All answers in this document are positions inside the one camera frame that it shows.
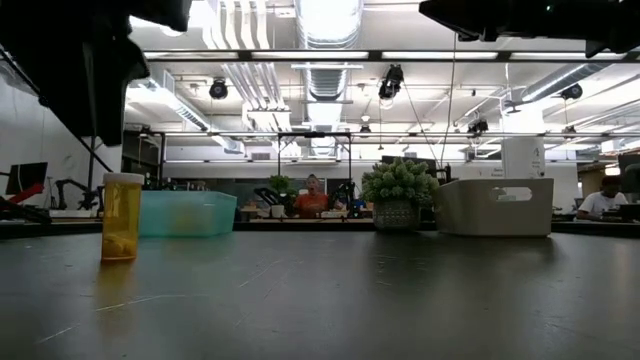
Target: gray tabletop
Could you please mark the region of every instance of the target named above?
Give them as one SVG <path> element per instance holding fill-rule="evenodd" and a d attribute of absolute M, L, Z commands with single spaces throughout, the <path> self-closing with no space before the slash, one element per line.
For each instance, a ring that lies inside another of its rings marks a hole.
<path fill-rule="evenodd" d="M 640 242 L 434 233 L 0 243 L 1 359 L 638 359 Z"/>

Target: potted plant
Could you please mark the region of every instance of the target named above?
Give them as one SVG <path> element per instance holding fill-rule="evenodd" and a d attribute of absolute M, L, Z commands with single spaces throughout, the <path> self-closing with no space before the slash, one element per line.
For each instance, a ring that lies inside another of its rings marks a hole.
<path fill-rule="evenodd" d="M 297 192 L 291 187 L 291 178 L 273 175 L 269 178 L 269 186 L 278 193 L 280 203 L 284 205 L 285 214 L 292 215 Z"/>
<path fill-rule="evenodd" d="M 427 164 L 396 158 L 376 164 L 362 176 L 362 197 L 374 203 L 373 222 L 380 230 L 415 230 L 420 208 L 433 206 L 438 180 L 427 174 Z"/>

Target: teal plastic bin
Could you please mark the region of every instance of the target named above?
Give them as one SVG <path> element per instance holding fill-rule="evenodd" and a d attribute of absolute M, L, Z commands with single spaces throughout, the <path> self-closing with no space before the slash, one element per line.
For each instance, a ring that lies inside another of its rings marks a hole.
<path fill-rule="evenodd" d="M 233 230 L 237 199 L 215 191 L 143 191 L 140 237 L 210 237 Z"/>

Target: white storage bin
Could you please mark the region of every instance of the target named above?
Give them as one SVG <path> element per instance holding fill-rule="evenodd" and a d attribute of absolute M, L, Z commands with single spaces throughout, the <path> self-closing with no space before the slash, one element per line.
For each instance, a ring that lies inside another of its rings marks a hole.
<path fill-rule="evenodd" d="M 523 190 L 528 200 L 517 196 Z M 435 215 L 447 234 L 546 237 L 552 205 L 553 179 L 458 180 L 436 192 Z"/>

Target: man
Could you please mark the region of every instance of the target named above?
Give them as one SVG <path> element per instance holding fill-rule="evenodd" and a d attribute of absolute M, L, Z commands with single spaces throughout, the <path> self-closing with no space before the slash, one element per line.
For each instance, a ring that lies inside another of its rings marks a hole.
<path fill-rule="evenodd" d="M 584 199 L 578 209 L 576 219 L 606 222 L 620 221 L 618 218 L 603 216 L 605 211 L 627 203 L 627 199 L 620 192 L 620 178 L 617 176 L 605 176 L 602 179 L 600 189 L 601 191 L 593 193 Z"/>
<path fill-rule="evenodd" d="M 329 197 L 320 193 L 320 181 L 311 174 L 307 178 L 308 193 L 298 195 L 293 207 L 302 219 L 313 219 L 316 214 L 329 210 Z"/>

